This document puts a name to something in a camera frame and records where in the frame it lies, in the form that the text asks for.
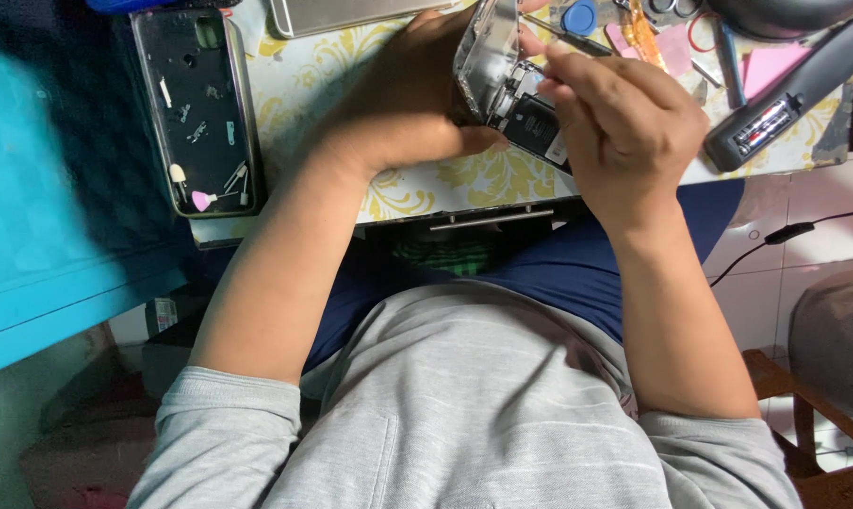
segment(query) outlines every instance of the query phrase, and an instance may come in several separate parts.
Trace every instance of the hand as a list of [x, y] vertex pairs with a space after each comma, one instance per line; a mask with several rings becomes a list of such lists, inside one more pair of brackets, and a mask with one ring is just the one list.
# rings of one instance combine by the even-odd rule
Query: hand
[[[548, 1], [524, 0], [519, 7], [535, 10]], [[463, 103], [452, 65], [473, 13], [474, 6], [445, 16], [426, 11], [411, 20], [320, 124], [320, 144], [361, 168], [368, 180], [385, 168], [506, 149], [499, 131], [458, 127], [448, 118]], [[520, 44], [522, 58], [543, 51], [524, 26]]]
[[690, 94], [639, 60], [591, 60], [560, 43], [546, 51], [538, 91], [555, 101], [574, 181], [612, 235], [643, 228], [675, 191], [709, 130]]

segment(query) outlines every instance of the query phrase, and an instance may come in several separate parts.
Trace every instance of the green plaid cloth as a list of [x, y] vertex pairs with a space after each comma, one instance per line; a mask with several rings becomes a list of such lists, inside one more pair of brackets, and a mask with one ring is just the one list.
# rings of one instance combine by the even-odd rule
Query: green plaid cloth
[[492, 240], [451, 242], [422, 242], [402, 240], [392, 252], [415, 265], [443, 269], [458, 275], [478, 275], [485, 272], [495, 252]]

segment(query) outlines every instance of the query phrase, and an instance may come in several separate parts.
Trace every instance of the gray sweatshirt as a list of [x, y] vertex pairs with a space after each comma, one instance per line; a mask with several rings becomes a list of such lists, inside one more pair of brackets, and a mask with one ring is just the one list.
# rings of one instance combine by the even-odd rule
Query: gray sweatshirt
[[801, 506], [763, 421], [634, 421], [629, 387], [585, 320], [486, 283], [416, 288], [355, 332], [291, 456], [298, 387], [186, 368], [129, 507]]

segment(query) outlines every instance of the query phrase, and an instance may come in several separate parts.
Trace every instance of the wooden chair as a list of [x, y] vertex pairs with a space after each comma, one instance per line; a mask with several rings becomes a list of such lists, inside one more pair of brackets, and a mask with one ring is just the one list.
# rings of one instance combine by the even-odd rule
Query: wooden chair
[[853, 420], [833, 407], [811, 389], [795, 382], [779, 365], [759, 350], [743, 354], [753, 379], [757, 398], [768, 399], [791, 393], [794, 395], [794, 428], [797, 445], [772, 431], [785, 452], [787, 474], [794, 482], [806, 509], [853, 509], [853, 467], [827, 473], [817, 464], [813, 410], [818, 410], [853, 440]]

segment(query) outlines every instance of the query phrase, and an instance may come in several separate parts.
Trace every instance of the tile floor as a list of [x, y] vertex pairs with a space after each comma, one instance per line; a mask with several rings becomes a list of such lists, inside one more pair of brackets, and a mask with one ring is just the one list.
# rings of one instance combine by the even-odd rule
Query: tile floor
[[[754, 178], [749, 186], [765, 199], [746, 226], [731, 228], [704, 263], [713, 281], [735, 258], [784, 225], [853, 211], [853, 154], [844, 165], [790, 176]], [[748, 256], [714, 288], [716, 299], [742, 350], [760, 348], [787, 364], [791, 312], [807, 287], [829, 275], [853, 270], [853, 217], [836, 219], [782, 246], [765, 246]], [[773, 429], [796, 442], [791, 398], [760, 402]], [[853, 442], [817, 415], [817, 453], [823, 469], [853, 466]]]

